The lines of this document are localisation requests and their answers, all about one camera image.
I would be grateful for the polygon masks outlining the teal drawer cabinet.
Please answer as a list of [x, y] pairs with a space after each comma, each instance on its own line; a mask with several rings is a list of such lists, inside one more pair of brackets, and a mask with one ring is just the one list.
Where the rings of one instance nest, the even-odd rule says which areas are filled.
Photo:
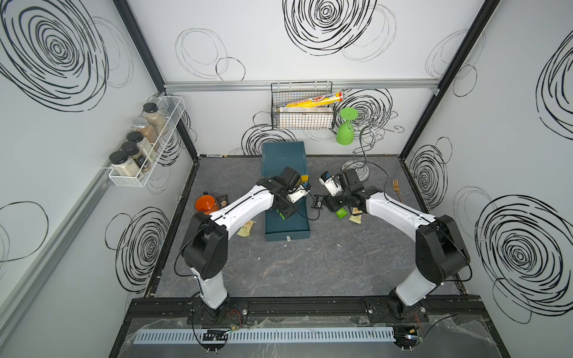
[[300, 175], [309, 175], [303, 142], [264, 143], [262, 150], [263, 177], [280, 175], [287, 166]]

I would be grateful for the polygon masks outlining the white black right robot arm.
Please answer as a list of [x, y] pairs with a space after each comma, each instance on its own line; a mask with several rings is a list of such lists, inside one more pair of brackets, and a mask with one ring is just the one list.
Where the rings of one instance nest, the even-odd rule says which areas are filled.
[[352, 168], [337, 176], [324, 172], [319, 182], [328, 191], [325, 205], [330, 211], [356, 208], [383, 219], [414, 241], [415, 268], [389, 294], [388, 310], [394, 319], [404, 319], [429, 293], [469, 266], [469, 253], [452, 217], [423, 213], [382, 189], [365, 187]]

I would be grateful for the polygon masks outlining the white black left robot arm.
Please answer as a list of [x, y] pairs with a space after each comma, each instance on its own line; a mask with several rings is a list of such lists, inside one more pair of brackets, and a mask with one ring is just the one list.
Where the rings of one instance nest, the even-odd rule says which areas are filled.
[[211, 214], [196, 213], [187, 229], [179, 256], [190, 267], [200, 297], [212, 310], [227, 300], [222, 270], [228, 260], [228, 241], [247, 222], [269, 209], [288, 219], [297, 211], [296, 202], [304, 198], [310, 184], [286, 167], [278, 176], [261, 178], [245, 195]]

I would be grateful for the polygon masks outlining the gold fork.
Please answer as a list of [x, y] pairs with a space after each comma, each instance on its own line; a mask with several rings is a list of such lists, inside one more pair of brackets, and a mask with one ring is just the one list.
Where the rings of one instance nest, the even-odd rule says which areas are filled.
[[392, 181], [392, 187], [393, 187], [394, 192], [397, 194], [399, 200], [401, 201], [401, 203], [404, 203], [404, 200], [403, 200], [402, 195], [401, 195], [401, 190], [400, 190], [398, 179], [394, 179]]

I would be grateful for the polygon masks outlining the white box in basket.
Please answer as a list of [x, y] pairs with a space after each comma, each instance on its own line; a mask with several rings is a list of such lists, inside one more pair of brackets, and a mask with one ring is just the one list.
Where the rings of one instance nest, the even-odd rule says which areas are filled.
[[274, 126], [288, 130], [325, 130], [331, 127], [333, 118], [331, 107], [279, 107]]

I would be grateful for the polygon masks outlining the orange cup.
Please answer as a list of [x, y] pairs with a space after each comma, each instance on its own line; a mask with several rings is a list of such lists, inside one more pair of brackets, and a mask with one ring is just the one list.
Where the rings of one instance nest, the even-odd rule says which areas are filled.
[[219, 210], [219, 202], [214, 196], [204, 192], [203, 195], [195, 200], [194, 207], [198, 212], [210, 215]]

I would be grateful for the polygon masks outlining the yellow snack tube package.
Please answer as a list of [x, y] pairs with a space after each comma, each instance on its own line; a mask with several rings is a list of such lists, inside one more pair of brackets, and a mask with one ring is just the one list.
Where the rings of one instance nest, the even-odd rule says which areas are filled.
[[294, 101], [289, 104], [285, 104], [284, 107], [289, 108], [315, 108], [324, 107], [330, 104], [335, 104], [337, 102], [343, 101], [343, 92], [336, 92], [328, 95], [321, 95], [318, 97], [307, 98], [299, 101]]

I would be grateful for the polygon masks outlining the clear acrylic spice shelf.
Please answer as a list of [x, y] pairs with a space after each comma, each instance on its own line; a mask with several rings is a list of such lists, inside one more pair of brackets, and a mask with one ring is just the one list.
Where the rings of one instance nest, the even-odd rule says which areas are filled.
[[178, 124], [184, 117], [186, 105], [182, 97], [173, 95], [152, 98], [151, 103], [158, 105], [160, 114], [164, 115], [165, 125], [156, 141], [150, 143], [152, 158], [145, 158], [149, 170], [140, 170], [135, 177], [130, 177], [118, 174], [110, 166], [107, 176], [117, 187], [146, 188], [151, 194], [159, 195], [169, 186], [172, 170], [185, 149], [178, 133]]

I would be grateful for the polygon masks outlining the spice jar black lid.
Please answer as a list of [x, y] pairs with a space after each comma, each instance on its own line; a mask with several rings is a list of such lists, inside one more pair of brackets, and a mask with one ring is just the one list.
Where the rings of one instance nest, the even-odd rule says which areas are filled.
[[137, 177], [140, 173], [140, 167], [124, 151], [111, 153], [109, 161], [114, 170], [121, 176]]
[[152, 144], [149, 140], [139, 131], [131, 131], [126, 135], [128, 141], [135, 142], [138, 148], [141, 150], [142, 154], [149, 160], [150, 163], [154, 163], [157, 159], [157, 153], [154, 150]]
[[146, 156], [138, 147], [137, 143], [134, 141], [126, 141], [121, 145], [121, 149], [138, 165], [138, 167], [143, 171], [147, 172], [150, 170], [149, 161], [147, 161]]
[[158, 137], [164, 134], [164, 128], [167, 124], [167, 120], [163, 113], [159, 110], [157, 104], [148, 102], [143, 105], [143, 116], [149, 125], [154, 128]]

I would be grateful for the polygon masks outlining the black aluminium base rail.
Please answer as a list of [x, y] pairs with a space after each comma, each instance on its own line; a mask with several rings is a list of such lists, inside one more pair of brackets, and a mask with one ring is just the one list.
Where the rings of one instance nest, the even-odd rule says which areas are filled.
[[254, 319], [280, 316], [356, 316], [367, 315], [382, 321], [414, 313], [478, 314], [486, 311], [477, 295], [431, 295], [413, 307], [405, 307], [389, 295], [315, 296], [315, 297], [231, 297], [216, 308], [201, 298], [138, 298], [126, 313], [128, 317], [194, 317], [201, 322], [222, 319]]

